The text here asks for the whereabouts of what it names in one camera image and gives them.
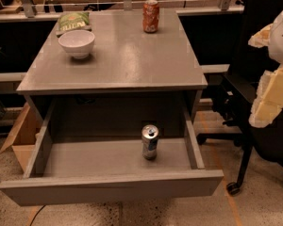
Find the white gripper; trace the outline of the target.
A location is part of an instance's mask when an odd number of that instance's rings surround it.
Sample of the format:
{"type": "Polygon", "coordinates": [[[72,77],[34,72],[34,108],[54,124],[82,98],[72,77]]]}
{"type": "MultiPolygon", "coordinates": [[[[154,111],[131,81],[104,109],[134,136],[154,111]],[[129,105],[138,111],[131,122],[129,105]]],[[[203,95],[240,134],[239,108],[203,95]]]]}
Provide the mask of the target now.
{"type": "Polygon", "coordinates": [[[252,47],[268,47],[271,59],[282,63],[273,72],[265,71],[260,77],[257,97],[251,108],[249,123],[256,128],[271,124],[283,109],[283,10],[253,35],[248,44],[252,47]]]}

